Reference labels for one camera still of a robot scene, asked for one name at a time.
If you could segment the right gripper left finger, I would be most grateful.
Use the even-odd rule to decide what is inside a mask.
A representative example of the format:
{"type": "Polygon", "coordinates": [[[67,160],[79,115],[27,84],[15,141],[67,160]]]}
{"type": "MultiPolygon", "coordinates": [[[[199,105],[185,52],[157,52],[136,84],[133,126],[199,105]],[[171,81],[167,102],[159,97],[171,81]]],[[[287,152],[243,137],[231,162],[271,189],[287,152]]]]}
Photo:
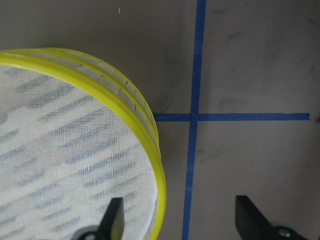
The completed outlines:
{"type": "Polygon", "coordinates": [[[125,229],[124,199],[114,197],[110,200],[99,225],[78,229],[73,240],[121,240],[125,229]]]}

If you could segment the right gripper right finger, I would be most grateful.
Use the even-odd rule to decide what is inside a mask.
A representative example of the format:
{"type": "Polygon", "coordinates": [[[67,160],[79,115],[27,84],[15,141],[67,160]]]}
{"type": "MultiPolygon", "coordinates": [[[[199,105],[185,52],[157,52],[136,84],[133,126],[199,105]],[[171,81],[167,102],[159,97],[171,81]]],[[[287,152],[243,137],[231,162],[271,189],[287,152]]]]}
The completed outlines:
{"type": "Polygon", "coordinates": [[[243,240],[304,240],[285,226],[273,226],[246,195],[235,197],[235,227],[243,240]]]}

